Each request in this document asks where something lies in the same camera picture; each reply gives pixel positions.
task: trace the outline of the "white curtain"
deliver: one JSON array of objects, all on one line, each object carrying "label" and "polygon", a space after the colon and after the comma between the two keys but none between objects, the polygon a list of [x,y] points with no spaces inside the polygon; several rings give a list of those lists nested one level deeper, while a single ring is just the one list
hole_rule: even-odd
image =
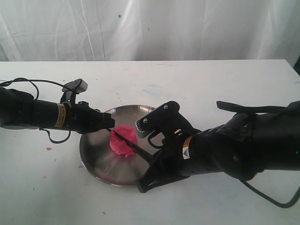
[{"label": "white curtain", "polygon": [[300,55],[300,0],[0,0],[0,60]]}]

